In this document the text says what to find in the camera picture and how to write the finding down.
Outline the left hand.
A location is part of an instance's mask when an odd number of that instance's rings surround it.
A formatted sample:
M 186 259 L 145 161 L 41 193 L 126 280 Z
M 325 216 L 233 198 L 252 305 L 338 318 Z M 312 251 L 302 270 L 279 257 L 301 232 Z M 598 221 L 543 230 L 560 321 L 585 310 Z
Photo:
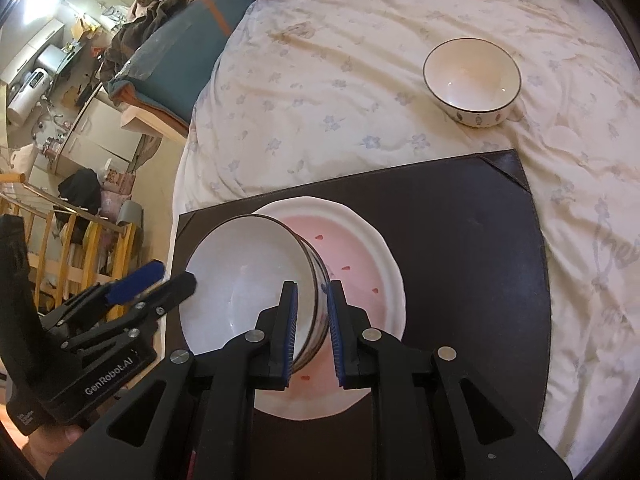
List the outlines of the left hand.
M 77 425 L 41 426 L 28 437 L 22 453 L 35 471 L 44 478 L 58 456 L 83 434 L 84 430 Z

